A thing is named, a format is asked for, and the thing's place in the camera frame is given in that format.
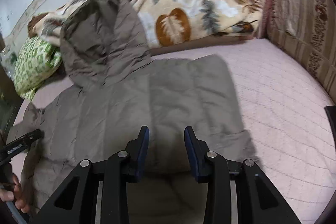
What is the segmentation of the person's left hand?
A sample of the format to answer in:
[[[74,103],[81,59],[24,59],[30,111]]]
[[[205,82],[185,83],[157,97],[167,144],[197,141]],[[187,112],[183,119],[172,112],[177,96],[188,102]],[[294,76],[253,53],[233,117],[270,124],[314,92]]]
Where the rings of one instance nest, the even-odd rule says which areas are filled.
[[[23,213],[30,211],[30,206],[27,203],[21,184],[16,174],[13,173],[14,187],[12,190],[1,189],[1,200],[3,202],[14,202],[15,207]]]

